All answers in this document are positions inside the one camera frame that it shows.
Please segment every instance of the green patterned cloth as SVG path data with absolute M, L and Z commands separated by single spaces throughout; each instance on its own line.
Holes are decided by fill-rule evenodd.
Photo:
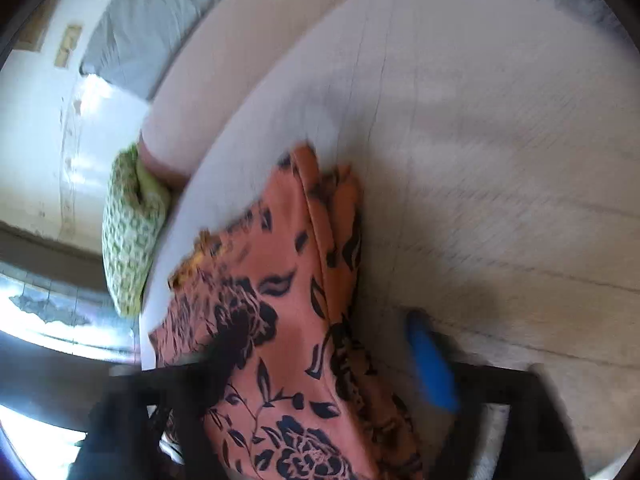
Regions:
M 109 292 L 123 317 L 140 313 L 170 203 L 171 194 L 140 163 L 135 144 L 118 154 L 102 217 L 102 259 Z

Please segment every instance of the blue object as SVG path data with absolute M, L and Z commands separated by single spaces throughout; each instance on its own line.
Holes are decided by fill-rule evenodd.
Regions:
M 407 315 L 406 338 L 411 348 L 423 393 L 435 406 L 456 413 L 460 408 L 453 373 L 420 316 Z

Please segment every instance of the green and white fabric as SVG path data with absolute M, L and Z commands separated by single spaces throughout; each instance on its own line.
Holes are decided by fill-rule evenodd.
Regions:
M 123 317 L 140 313 L 170 203 L 171 194 L 140 163 L 135 145 L 117 156 L 102 217 L 102 259 L 109 292 Z

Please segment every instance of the orange fabric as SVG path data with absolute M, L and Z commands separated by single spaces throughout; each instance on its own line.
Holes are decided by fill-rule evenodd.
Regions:
M 205 419 L 228 467 L 260 480 L 422 476 L 406 408 L 348 324 L 360 200 L 350 168 L 323 175 L 311 148 L 297 148 L 260 200 L 201 234 L 171 278 L 174 299 L 150 335 L 157 366 L 249 323 L 225 399 Z

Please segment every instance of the gray fabric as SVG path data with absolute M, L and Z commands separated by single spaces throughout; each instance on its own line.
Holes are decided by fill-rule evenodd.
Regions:
M 80 73 L 151 99 L 187 35 L 218 1 L 111 0 Z

